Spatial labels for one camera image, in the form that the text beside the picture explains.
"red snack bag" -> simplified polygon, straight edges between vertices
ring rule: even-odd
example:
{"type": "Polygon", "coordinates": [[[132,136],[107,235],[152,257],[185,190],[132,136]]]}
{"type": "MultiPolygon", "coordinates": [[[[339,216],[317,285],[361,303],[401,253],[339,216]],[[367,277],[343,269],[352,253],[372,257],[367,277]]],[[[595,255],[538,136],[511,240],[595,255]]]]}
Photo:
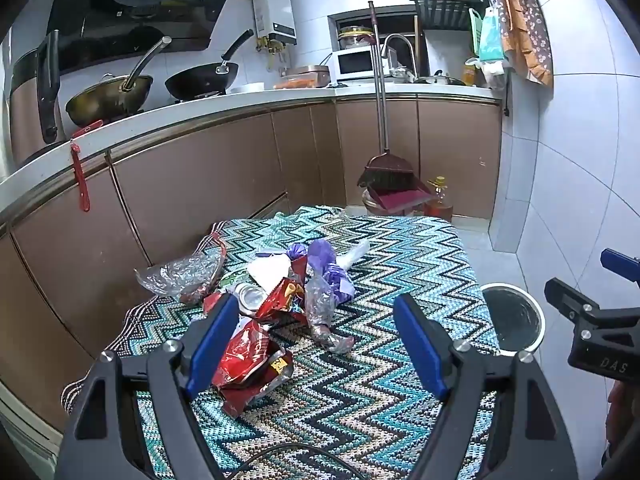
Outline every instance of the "red snack bag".
{"type": "Polygon", "coordinates": [[[300,283],[305,284],[306,279],[306,254],[291,261],[291,270],[300,278],[300,283]]]}
{"type": "Polygon", "coordinates": [[[299,283],[289,278],[283,278],[267,296],[267,299],[262,302],[255,314],[255,319],[261,322],[275,320],[281,312],[287,312],[300,323],[306,324],[306,316],[302,312],[292,312],[294,301],[304,302],[304,294],[305,289],[299,283]]]}
{"type": "Polygon", "coordinates": [[[215,304],[222,296],[223,292],[221,290],[217,290],[216,292],[209,294],[204,301],[202,302],[202,307],[205,314],[209,314],[209,310],[211,310],[215,304]]]}
{"type": "Polygon", "coordinates": [[[229,341],[211,384],[221,388],[230,383],[242,383],[267,362],[268,346],[267,329],[251,320],[229,341]]]}
{"type": "Polygon", "coordinates": [[[229,384],[220,388],[225,399],[223,411],[233,418],[240,415],[247,404],[272,392],[293,375],[293,355],[275,343],[270,343],[269,360],[256,370],[241,386],[229,384]]]}

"white trash can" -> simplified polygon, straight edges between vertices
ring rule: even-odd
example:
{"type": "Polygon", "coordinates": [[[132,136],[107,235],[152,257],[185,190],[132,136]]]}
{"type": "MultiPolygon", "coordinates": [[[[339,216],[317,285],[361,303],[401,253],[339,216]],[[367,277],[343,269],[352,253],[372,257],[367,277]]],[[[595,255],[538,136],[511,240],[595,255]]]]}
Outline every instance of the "white trash can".
{"type": "Polygon", "coordinates": [[[489,283],[480,290],[494,323],[500,353],[514,356],[521,350],[535,352],[546,330],[545,315],[538,302],[508,283],[489,283]]]}

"zigzag patterned rug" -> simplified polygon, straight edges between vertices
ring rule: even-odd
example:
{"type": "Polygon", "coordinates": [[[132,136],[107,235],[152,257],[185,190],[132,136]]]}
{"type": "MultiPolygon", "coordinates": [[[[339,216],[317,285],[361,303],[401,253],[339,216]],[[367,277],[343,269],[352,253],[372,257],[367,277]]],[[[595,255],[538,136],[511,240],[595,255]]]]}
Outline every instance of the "zigzag patterned rug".
{"type": "MultiPolygon", "coordinates": [[[[418,380],[392,319],[396,295],[413,295],[425,314],[453,339],[467,338],[495,352],[497,339],[462,242],[448,222],[433,218],[347,217],[329,207],[302,207],[291,216],[233,220],[214,226],[228,248],[227,272],[241,272],[256,249],[327,238],[337,253],[368,239],[371,251],[351,270],[356,298],[337,309],[334,330],[353,335],[347,356],[322,350],[297,323],[272,332],[294,355],[289,383],[254,402],[236,420],[226,416],[212,390],[191,404],[202,433],[225,472],[262,449],[305,442],[338,455],[376,479],[403,479],[417,461],[434,426],[440,403],[418,380]]],[[[209,237],[198,248],[207,251],[209,237]]],[[[110,348],[121,356],[143,354],[181,336],[200,308],[185,309],[154,298],[127,313],[110,348]]],[[[70,410],[82,381],[62,395],[70,410]]],[[[148,394],[139,394],[143,431],[158,478],[173,478],[148,394]]],[[[459,480],[477,473],[491,424],[494,400],[483,399],[459,480]]],[[[242,478],[349,479],[331,460],[305,450],[263,458],[242,478]]]]}

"trash pile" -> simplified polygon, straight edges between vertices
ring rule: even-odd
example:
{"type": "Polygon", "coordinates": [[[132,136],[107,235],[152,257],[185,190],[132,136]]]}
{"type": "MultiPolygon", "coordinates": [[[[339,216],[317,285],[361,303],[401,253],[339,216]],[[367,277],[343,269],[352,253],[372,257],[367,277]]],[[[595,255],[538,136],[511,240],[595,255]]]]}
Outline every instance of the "trash pile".
{"type": "Polygon", "coordinates": [[[159,296],[188,305],[202,302],[205,314],[222,294],[238,298],[238,326],[211,381],[224,399],[223,410],[235,418],[293,375],[293,355],[269,337],[273,328],[295,320],[329,352],[351,351],[354,338],[333,333],[331,326],[336,306],[356,295],[348,270],[370,247],[363,240],[338,255],[324,238],[308,247],[294,243],[257,251],[246,268],[221,277],[226,247],[216,234],[213,241],[215,251],[136,271],[136,278],[159,296]]]}

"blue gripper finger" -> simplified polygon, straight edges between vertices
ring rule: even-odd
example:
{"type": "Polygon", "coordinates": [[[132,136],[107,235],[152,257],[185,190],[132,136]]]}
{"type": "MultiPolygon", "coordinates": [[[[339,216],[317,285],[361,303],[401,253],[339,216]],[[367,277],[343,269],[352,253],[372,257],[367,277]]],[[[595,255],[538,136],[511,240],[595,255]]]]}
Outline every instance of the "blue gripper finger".
{"type": "Polygon", "coordinates": [[[394,301],[394,321],[422,386],[438,400],[446,400],[456,373],[449,334],[440,323],[425,317],[410,294],[394,301]]]}
{"type": "Polygon", "coordinates": [[[238,325],[238,319],[238,300],[231,294],[225,294],[211,309],[206,320],[197,321],[208,326],[190,359],[189,378],[184,388],[188,399],[193,400],[209,388],[220,359],[238,325]]]}
{"type": "Polygon", "coordinates": [[[630,282],[640,284],[640,262],[637,259],[613,249],[604,249],[600,255],[600,263],[605,269],[615,272],[630,282]]]}

